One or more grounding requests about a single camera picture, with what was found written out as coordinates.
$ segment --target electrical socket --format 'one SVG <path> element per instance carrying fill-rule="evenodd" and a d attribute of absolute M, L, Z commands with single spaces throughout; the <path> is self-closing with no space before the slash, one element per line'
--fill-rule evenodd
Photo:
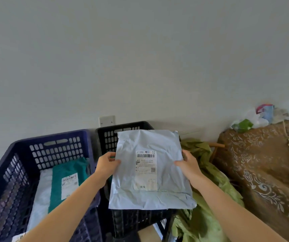
<path fill-rule="evenodd" d="M 99 117 L 99 125 L 100 125 L 100 127 L 114 126 L 115 125 L 115 115 Z"/>

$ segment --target plastic mailer bag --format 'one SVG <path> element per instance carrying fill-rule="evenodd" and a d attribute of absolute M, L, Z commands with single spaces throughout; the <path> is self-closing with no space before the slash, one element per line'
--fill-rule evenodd
<path fill-rule="evenodd" d="M 178 132 L 118 132 L 109 209 L 193 209 L 196 201 L 188 179 L 175 160 L 182 160 Z"/>

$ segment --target blue plastic basket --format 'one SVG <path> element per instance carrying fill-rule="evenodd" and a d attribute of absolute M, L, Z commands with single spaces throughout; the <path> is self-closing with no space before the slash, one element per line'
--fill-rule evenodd
<path fill-rule="evenodd" d="M 80 157 L 95 164 L 88 130 L 78 130 L 19 140 L 10 145 L 0 160 L 0 241 L 26 232 L 40 170 Z M 96 209 L 98 193 L 74 232 L 71 241 L 102 241 Z"/>

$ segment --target floral pattern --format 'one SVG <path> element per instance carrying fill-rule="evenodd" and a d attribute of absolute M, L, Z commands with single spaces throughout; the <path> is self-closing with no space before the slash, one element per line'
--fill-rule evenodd
<path fill-rule="evenodd" d="M 272 207 L 267 214 L 256 215 L 289 241 L 289 233 L 285 233 L 289 229 L 289 147 L 283 124 L 244 134 L 227 130 L 220 134 L 219 142 L 226 148 L 218 150 L 215 166 L 238 181 L 245 194 L 250 193 L 246 197 L 242 194 L 243 201 L 254 211 Z M 280 222 L 271 222 L 272 215 L 284 218 L 281 227 Z"/>

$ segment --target olive green fabric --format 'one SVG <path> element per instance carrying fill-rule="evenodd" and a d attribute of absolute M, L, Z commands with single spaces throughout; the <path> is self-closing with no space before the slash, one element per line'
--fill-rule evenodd
<path fill-rule="evenodd" d="M 191 138 L 182 140 L 181 146 L 195 156 L 202 173 L 206 177 L 230 195 L 235 202 L 244 207 L 240 193 L 230 184 L 229 179 L 209 162 L 211 148 L 207 142 Z M 229 241 L 206 201 L 195 189 L 193 190 L 193 198 L 197 202 L 197 207 L 193 210 L 179 211 L 172 225 L 172 234 L 175 237 L 183 237 L 183 242 Z"/>

